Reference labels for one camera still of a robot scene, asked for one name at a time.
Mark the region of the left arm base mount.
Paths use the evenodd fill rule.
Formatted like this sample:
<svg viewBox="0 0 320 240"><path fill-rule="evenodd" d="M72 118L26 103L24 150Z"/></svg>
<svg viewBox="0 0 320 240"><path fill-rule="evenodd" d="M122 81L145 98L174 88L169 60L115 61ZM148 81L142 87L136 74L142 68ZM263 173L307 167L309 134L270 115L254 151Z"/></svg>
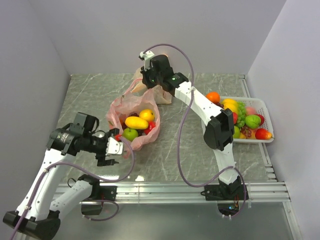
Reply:
<svg viewBox="0 0 320 240"><path fill-rule="evenodd" d="M114 217L120 210L120 206L116 203L117 188L115 185L97 187L88 198L81 202L81 214L83 216L95 217L103 212L104 207L111 205L115 209L115 212L107 217L107 219Z"/></svg>

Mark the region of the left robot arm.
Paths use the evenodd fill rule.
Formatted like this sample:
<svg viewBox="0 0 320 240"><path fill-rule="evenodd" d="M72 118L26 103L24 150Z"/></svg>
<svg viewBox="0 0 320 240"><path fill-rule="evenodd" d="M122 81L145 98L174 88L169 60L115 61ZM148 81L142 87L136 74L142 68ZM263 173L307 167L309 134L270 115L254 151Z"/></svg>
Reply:
<svg viewBox="0 0 320 240"><path fill-rule="evenodd" d="M122 154L123 143L116 140L120 130L113 128L98 137L95 134L99 124L97 117L79 112L73 122L50 134L43 162L27 195L16 210L7 211L3 217L3 223L13 228L11 239L20 232L38 240L51 240L67 211L79 202L105 201L105 195L100 189L103 178L74 163L79 152L94 154L99 167L117 163L106 156ZM66 167L76 168L83 175L55 200L54 194Z"/></svg>

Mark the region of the pink plastic bag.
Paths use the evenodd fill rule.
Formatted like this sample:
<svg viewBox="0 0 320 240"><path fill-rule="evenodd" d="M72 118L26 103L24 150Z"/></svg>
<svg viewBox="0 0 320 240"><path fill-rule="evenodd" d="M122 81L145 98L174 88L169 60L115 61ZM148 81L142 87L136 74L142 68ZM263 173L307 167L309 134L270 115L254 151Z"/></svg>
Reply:
<svg viewBox="0 0 320 240"><path fill-rule="evenodd" d="M143 132L133 141L129 141L129 146L124 147L124 157L128 158L133 151L139 151L144 145L153 143L158 138L160 133L160 113L155 102L153 91L148 89L145 93L138 96L131 92L135 82L133 81L129 88L119 97L117 97L110 105L106 114L106 120L110 129L119 129L119 134L116 140L123 137L123 131L126 128L135 129ZM148 135L144 130L149 126L148 122L139 117L139 114L144 109L151 109L154 112L156 127L150 131Z"/></svg>

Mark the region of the red fake apple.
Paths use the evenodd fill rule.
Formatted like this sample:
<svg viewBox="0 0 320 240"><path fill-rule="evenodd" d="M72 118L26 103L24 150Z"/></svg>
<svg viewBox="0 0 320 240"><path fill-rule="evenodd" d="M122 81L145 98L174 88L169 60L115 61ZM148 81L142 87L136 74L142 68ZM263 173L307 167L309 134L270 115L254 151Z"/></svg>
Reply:
<svg viewBox="0 0 320 240"><path fill-rule="evenodd" d="M156 127L156 123L154 121L149 121L148 122L148 127L143 130L145 135L148 135L152 129Z"/></svg>

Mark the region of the yellow fake lemon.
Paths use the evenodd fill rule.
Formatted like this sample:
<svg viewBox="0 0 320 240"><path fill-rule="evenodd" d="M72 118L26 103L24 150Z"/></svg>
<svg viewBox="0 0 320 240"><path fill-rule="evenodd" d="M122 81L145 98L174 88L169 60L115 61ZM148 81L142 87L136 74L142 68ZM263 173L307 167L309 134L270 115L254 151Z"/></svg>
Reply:
<svg viewBox="0 0 320 240"><path fill-rule="evenodd" d="M139 113L139 117L147 122L155 120L155 114L151 109L144 109Z"/></svg>

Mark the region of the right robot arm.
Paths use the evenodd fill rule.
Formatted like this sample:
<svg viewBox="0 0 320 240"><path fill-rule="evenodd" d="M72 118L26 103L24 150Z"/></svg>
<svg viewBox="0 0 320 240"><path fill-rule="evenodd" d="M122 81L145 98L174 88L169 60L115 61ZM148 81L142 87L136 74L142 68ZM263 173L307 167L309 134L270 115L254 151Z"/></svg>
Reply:
<svg viewBox="0 0 320 240"><path fill-rule="evenodd" d="M184 74L174 72L166 55L155 55L149 50L141 52L139 58L143 61L142 82L147 88L161 86L200 117L204 142L213 150L219 169L215 176L219 186L213 194L214 200L247 200L244 178L235 167L233 112L212 103Z"/></svg>

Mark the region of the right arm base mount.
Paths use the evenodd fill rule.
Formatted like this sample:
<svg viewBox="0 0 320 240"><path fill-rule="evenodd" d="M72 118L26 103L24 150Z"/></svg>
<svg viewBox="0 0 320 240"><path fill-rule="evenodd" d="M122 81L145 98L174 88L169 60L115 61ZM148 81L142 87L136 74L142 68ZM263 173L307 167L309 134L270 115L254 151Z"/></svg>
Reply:
<svg viewBox="0 0 320 240"><path fill-rule="evenodd" d="M217 208L222 217L229 219L240 213L240 201L244 203L249 200L247 187L237 183L235 187L220 183L219 185L206 185L200 193L206 201L229 201L229 203L218 203Z"/></svg>

